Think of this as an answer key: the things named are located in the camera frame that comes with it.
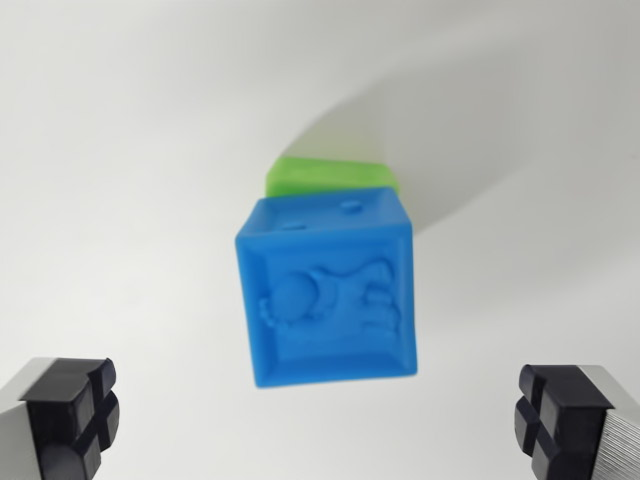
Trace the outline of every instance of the blue cube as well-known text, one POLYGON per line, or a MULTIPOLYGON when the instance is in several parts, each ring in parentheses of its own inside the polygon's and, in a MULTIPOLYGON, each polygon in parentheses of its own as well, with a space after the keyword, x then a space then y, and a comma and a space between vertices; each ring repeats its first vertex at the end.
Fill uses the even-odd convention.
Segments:
POLYGON ((412 229, 393 189, 262 199, 236 249, 258 386, 416 373, 412 229))

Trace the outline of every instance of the green toy block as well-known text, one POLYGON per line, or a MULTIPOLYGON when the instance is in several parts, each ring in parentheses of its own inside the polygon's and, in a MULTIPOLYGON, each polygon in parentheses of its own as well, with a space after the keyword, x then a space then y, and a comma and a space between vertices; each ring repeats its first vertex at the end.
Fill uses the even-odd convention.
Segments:
POLYGON ((381 163, 282 157, 267 174, 267 197, 376 187, 400 189, 391 169, 381 163))

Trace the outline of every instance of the small bump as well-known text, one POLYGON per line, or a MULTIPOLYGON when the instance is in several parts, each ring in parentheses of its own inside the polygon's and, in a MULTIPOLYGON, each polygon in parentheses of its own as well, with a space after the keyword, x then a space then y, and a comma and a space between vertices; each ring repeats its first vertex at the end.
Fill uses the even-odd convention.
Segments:
POLYGON ((282 227, 281 230, 304 230, 307 226, 302 222, 287 222, 282 227))
POLYGON ((340 204, 343 213, 360 213, 362 211, 362 202, 360 200, 345 200, 340 204))

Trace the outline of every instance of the white background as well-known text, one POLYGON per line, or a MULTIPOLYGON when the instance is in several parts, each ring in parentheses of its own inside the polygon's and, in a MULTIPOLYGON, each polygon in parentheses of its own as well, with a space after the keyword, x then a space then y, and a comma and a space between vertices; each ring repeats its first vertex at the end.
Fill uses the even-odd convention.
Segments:
POLYGON ((100 480, 532 479, 524 363, 640 398, 639 26, 635 0, 3 0, 0 383, 112 358, 100 480), (283 151, 397 172, 416 377, 253 386, 233 240, 283 151))

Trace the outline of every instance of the black rubber pad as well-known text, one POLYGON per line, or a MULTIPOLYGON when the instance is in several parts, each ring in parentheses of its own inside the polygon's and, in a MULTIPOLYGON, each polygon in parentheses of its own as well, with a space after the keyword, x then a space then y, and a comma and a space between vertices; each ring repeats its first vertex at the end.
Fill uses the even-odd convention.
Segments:
POLYGON ((115 381, 109 359, 57 359, 21 398, 27 402, 42 480, 93 478, 100 451, 112 445, 118 430, 115 381))
POLYGON ((516 439, 538 480, 589 480, 613 405, 575 365, 525 365, 520 389, 516 439))

